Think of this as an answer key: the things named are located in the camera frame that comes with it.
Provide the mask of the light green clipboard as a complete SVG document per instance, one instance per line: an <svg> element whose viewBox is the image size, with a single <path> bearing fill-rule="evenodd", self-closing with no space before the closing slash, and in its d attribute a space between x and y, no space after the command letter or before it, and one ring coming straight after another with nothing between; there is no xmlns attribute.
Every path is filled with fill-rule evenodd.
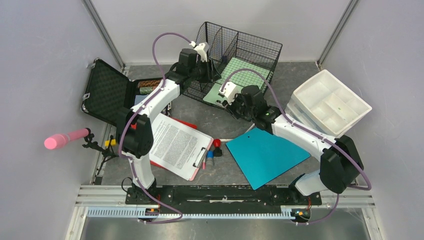
<svg viewBox="0 0 424 240"><path fill-rule="evenodd" d="M205 97L203 97L202 100L206 103L221 107L222 105L220 105L220 103L222 103L225 100L224 98L220 98L220 96L218 95L219 90L221 89L221 85L224 83L226 78L231 73L233 73L234 71L238 69L244 69L244 68L251 69L258 72L261 76L266 78L269 82L271 81L271 77L273 76L273 72L266 68L248 63L247 61L244 61L240 58L233 57L229 61L229 63L226 65L226 67L223 69L223 72L220 74L221 79L218 79L212 84L211 89L206 92L206 95ZM259 89L264 92L267 87L260 76L250 71L238 72L235 75L233 75L229 81L238 85L239 90L241 90L243 87L246 87L246 86L257 85Z"/></svg>

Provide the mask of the black wire mesh organizer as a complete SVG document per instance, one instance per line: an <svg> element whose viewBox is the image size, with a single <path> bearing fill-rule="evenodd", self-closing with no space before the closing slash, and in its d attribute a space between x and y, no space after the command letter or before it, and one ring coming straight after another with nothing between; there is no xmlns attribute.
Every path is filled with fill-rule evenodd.
<svg viewBox="0 0 424 240"><path fill-rule="evenodd" d="M240 88L256 85L265 93L273 79L282 43L231 29L209 21L198 30L196 41L209 44L208 56L221 78L215 82L193 82L184 95L220 108L218 91L226 78Z"/></svg>

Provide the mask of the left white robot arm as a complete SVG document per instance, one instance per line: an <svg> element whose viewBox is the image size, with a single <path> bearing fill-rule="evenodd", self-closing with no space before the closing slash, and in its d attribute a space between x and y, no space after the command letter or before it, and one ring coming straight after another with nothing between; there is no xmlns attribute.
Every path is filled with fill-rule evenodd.
<svg viewBox="0 0 424 240"><path fill-rule="evenodd" d="M192 82L208 83L220 78L207 52L205 43L193 49L182 49L178 62L163 75L153 92L130 109L119 111L116 126L119 156L129 161L133 184L140 188L137 196L145 204L151 204L157 198L157 190L152 187L155 177L149 158L154 143L152 123Z"/></svg>

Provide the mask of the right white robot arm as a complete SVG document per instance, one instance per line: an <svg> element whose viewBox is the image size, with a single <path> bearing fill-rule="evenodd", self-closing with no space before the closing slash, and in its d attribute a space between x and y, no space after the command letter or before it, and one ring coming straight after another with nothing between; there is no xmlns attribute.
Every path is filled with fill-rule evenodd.
<svg viewBox="0 0 424 240"><path fill-rule="evenodd" d="M309 195L330 190L341 194L364 172L353 140L314 130L288 116L280 107L267 104L256 85L238 90L231 82L219 90L223 107L236 119L246 117L260 130L286 139L320 162L318 170L303 174L292 182L289 199L302 204Z"/></svg>

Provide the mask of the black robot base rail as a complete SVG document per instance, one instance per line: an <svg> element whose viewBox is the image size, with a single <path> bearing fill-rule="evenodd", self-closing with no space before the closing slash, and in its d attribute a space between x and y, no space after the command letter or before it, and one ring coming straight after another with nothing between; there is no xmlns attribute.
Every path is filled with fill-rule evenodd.
<svg viewBox="0 0 424 240"><path fill-rule="evenodd" d="M144 193L131 185L127 205L146 205L148 213L188 215L278 214L282 206L311 207L322 204L314 192L301 195L293 187L263 185L159 185Z"/></svg>

